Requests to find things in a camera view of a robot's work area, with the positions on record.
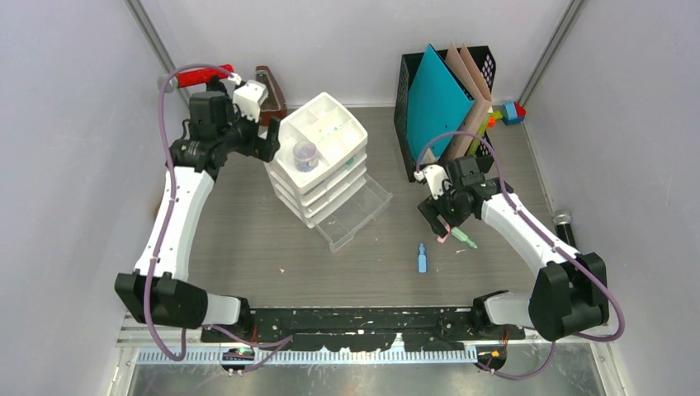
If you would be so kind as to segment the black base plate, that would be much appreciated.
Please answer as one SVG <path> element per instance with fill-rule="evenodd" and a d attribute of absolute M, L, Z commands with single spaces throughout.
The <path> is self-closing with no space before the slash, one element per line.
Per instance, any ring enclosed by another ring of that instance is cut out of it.
<path fill-rule="evenodd" d="M 203 342 L 274 343 L 289 337 L 288 351 L 386 351 L 402 342 L 406 351 L 455 351 L 462 342 L 519 341 L 513 325 L 477 323 L 468 307 L 255 309 L 241 323 L 215 325 Z"/>

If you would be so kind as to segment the white plastic drawer unit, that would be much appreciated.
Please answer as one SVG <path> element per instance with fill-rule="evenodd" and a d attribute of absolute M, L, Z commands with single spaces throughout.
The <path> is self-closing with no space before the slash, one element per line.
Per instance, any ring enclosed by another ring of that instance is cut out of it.
<path fill-rule="evenodd" d="M 280 123 L 280 149 L 265 168 L 276 197 L 337 252 L 376 219 L 392 195 L 367 173 L 368 133 L 351 111 L 327 92 Z M 311 172 L 298 172 L 292 149 L 310 141 L 319 151 Z M 352 165 L 345 162 L 354 158 Z"/>

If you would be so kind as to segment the clear jar of pins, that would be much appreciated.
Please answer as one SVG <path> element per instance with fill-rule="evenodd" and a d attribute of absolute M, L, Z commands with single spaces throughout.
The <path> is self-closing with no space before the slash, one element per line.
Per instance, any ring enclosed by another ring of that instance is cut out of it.
<path fill-rule="evenodd" d="M 311 172 L 319 164 L 319 151 L 310 141 L 300 141 L 292 149 L 295 168 L 298 172 Z"/>

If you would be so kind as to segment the black mesh file organizer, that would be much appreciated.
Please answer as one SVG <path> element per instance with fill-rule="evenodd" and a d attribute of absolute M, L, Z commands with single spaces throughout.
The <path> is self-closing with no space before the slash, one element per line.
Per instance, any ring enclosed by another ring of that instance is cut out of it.
<path fill-rule="evenodd" d="M 448 51 L 428 45 L 402 54 L 395 100 L 394 127 L 408 182 L 425 144 L 438 134 L 459 130 L 475 109 L 476 88 L 468 88 L 447 64 Z"/>

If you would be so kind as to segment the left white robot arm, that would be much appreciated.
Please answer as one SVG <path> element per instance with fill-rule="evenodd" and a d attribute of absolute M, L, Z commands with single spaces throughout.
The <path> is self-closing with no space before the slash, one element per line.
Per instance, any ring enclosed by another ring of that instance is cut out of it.
<path fill-rule="evenodd" d="M 280 148 L 279 121 L 269 136 L 258 135 L 264 88 L 242 87 L 228 95 L 198 92 L 189 101 L 187 137 L 168 152 L 163 199 L 149 241 L 131 273 L 116 277 L 115 291 L 131 316 L 142 324 L 195 329 L 221 325 L 231 340 L 246 340 L 253 330 L 245 298 L 214 295 L 188 282 L 196 227 L 219 170 L 230 153 L 266 163 Z"/>

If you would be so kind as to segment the brown wooden metronome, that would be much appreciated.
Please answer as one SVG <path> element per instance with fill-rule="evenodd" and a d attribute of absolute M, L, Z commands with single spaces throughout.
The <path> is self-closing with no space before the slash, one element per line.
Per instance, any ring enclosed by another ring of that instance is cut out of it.
<path fill-rule="evenodd" d="M 267 98 L 261 105 L 260 125 L 268 127 L 271 118 L 282 120 L 286 117 L 286 98 L 275 75 L 267 65 L 258 65 L 255 68 L 255 78 L 267 88 Z"/>

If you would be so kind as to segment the pink cardboard folder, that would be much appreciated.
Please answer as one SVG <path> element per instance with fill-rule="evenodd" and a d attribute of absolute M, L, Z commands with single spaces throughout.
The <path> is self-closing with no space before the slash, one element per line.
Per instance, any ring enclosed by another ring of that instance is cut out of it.
<path fill-rule="evenodd" d="M 492 97 L 488 84 L 477 63 L 465 45 L 460 48 L 452 42 L 445 58 L 449 70 L 471 96 L 466 107 L 461 110 L 459 123 L 454 130 L 475 134 L 486 113 L 492 107 Z"/>

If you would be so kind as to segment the blue red toy block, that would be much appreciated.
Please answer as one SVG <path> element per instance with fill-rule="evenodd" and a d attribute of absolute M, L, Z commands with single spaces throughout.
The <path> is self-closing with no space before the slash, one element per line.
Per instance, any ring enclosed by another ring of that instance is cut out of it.
<path fill-rule="evenodd" d="M 527 110 L 518 102 L 507 101 L 502 106 L 502 121 L 506 125 L 515 125 L 524 121 Z"/>

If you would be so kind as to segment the green illustrated book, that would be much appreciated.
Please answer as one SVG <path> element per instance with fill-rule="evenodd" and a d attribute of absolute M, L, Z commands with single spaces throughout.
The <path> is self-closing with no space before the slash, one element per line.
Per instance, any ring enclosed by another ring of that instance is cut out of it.
<path fill-rule="evenodd" d="M 466 154 L 476 155 L 477 150 L 481 144 L 480 139 L 485 136 L 485 132 L 488 129 L 488 124 L 490 122 L 490 119 L 491 119 L 491 112 L 487 112 L 483 122 L 481 123 L 479 129 L 475 133 L 477 135 L 477 138 L 472 139 L 470 146 L 466 151 Z"/>

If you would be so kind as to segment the teal folder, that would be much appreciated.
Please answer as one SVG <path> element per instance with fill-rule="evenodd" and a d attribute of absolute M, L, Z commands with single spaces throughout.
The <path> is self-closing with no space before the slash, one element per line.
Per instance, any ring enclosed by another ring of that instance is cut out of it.
<path fill-rule="evenodd" d="M 415 160 L 429 141 L 454 131 L 468 99 L 444 57 L 427 45 L 408 95 L 407 138 Z"/>

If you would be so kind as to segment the black microphone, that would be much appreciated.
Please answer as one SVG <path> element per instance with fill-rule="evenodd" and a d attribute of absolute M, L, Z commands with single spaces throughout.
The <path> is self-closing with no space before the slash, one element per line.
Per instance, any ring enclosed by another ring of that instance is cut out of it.
<path fill-rule="evenodd" d="M 572 217 L 568 212 L 556 212 L 552 222 L 555 226 L 556 236 L 571 247 L 576 247 L 575 236 L 572 229 Z"/>

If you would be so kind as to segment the red handled microphone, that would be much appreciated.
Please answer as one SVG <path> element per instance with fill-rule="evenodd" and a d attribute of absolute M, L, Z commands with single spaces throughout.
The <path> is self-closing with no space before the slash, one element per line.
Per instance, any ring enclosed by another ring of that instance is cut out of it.
<path fill-rule="evenodd" d="M 214 78 L 225 79 L 234 71 L 231 64 L 222 64 L 220 68 L 225 69 L 225 72 L 216 68 L 195 68 L 176 73 L 171 78 L 168 78 L 167 74 L 163 74 L 157 79 L 157 87 L 160 89 L 165 86 L 165 92 L 170 93 L 176 89 L 210 83 Z"/>

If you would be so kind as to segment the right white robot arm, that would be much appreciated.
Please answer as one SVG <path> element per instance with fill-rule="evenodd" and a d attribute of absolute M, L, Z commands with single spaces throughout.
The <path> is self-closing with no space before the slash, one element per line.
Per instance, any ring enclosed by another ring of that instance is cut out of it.
<path fill-rule="evenodd" d="M 536 330 L 547 341 L 595 328 L 609 320 L 603 293 L 603 259 L 580 253 L 537 219 L 499 178 L 488 178 L 473 156 L 431 164 L 414 173 L 429 195 L 418 209 L 440 238 L 473 217 L 494 229 L 527 264 L 535 277 L 532 291 L 519 295 L 499 290 L 473 300 L 471 327 L 492 338 L 504 325 Z"/>

